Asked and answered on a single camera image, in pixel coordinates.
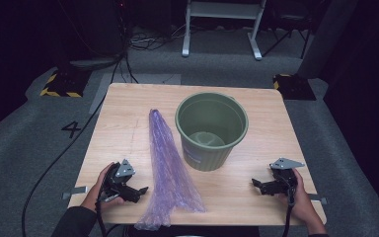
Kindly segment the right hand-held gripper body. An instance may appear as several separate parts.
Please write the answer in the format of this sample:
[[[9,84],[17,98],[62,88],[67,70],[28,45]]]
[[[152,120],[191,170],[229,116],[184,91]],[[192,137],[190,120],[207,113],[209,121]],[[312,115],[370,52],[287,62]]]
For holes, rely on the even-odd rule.
[[[274,194],[288,194],[291,188],[296,188],[297,178],[293,172],[294,168],[304,167],[303,162],[290,160],[280,157],[269,165],[272,176],[274,177],[273,191]]]

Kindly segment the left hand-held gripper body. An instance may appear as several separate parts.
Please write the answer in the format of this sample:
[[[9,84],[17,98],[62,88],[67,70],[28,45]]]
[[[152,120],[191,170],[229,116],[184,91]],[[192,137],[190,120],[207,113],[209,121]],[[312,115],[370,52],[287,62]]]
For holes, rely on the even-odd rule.
[[[129,187],[126,183],[135,174],[127,159],[122,162],[114,163],[108,170],[104,182],[102,184],[103,193],[100,200],[111,201],[114,198],[124,198],[127,194],[133,194],[133,188]]]

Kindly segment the purple plastic bag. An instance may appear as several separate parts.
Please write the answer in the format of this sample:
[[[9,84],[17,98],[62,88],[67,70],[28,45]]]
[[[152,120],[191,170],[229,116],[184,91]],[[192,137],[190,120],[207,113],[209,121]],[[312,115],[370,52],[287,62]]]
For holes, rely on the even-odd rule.
[[[169,227],[176,208],[192,213],[206,212],[172,131],[158,110],[149,113],[149,139],[154,189],[146,211],[134,227],[149,231]]]

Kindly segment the green plastic bucket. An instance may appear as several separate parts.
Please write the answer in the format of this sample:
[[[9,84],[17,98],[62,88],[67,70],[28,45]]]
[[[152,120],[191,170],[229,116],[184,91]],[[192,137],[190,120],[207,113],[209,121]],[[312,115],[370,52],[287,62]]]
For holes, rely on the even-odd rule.
[[[180,103],[175,124],[186,162],[198,171],[209,172],[219,169],[244,139],[249,119],[234,98],[204,92],[190,95]]]

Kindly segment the person's left hand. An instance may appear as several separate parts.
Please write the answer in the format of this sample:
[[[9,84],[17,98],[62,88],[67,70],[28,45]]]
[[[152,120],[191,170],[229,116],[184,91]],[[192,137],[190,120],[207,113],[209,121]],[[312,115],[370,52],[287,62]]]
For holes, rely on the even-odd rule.
[[[102,187],[102,184],[104,182],[104,178],[105,178],[108,170],[110,169],[110,167],[113,164],[114,163],[110,163],[107,167],[105,167],[101,171],[101,173],[97,179],[97,182],[91,187],[91,189],[88,191],[86,197],[82,201],[81,205],[83,207],[88,208],[88,209],[96,212],[96,203],[97,203],[97,200],[99,198],[100,188]],[[122,204],[124,204],[124,200],[121,197],[116,197],[116,198],[114,198],[108,202],[102,201],[101,202],[101,212],[104,212],[104,211],[106,211],[112,207],[119,206]]]

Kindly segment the person's right hand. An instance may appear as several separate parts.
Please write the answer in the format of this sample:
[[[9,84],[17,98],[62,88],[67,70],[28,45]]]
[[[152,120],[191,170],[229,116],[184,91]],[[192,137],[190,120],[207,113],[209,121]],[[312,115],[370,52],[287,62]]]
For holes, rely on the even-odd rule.
[[[303,178],[296,169],[293,169],[293,172],[297,178],[298,185],[294,196],[295,204],[292,208],[292,214],[299,220],[303,221],[304,224],[306,222],[323,223],[305,191]]]

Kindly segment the black yellow striped base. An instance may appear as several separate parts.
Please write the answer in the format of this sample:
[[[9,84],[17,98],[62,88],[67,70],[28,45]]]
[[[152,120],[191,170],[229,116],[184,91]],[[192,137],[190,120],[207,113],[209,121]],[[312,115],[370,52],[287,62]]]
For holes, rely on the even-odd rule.
[[[91,71],[73,73],[55,70],[40,92],[41,96],[81,98],[91,76]]]
[[[272,83],[284,100],[316,100],[308,80],[297,74],[276,74],[272,78]]]

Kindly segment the grey upright column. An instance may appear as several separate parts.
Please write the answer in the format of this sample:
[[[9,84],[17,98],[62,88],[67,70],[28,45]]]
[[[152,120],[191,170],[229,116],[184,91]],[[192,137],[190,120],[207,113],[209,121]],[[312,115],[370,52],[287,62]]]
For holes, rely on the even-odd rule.
[[[358,0],[332,0],[297,74],[318,78],[340,39]]]

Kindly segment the black tripod stand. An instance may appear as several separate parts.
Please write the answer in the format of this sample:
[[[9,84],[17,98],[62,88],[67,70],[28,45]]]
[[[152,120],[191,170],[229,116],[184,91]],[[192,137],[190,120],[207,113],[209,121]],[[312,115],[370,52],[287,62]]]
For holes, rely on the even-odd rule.
[[[263,56],[269,54],[284,39],[290,37],[293,32],[297,31],[304,40],[300,54],[300,58],[303,59],[312,32],[312,20],[312,14],[308,10],[295,9],[294,7],[288,9],[273,7],[271,10],[270,28],[274,35],[276,35],[277,29],[284,30],[285,34],[281,38],[278,38],[276,42],[263,53]]]

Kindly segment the grey metal table bracket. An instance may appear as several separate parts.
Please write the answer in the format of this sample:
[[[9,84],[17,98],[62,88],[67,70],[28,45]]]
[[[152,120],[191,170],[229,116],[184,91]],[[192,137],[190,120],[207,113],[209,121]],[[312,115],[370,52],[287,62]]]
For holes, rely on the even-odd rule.
[[[319,201],[322,205],[328,204],[328,201],[325,197],[321,197],[317,194],[308,194],[310,200]]]
[[[61,198],[62,199],[68,199],[68,198],[71,198],[73,195],[85,194],[87,191],[88,191],[88,187],[86,187],[86,186],[75,187],[68,192],[62,193]]]

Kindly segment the white metal stand frame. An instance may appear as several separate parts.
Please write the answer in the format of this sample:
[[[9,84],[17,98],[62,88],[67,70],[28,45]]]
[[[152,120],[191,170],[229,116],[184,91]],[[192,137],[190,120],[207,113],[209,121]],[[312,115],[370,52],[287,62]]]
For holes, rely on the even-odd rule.
[[[256,37],[259,32],[266,1],[267,0],[259,0],[259,2],[255,4],[244,4],[188,0],[182,56],[188,57],[190,55],[190,21],[192,18],[221,18],[255,21],[253,29],[248,33],[248,40],[254,59],[261,60],[263,55],[258,47]]]

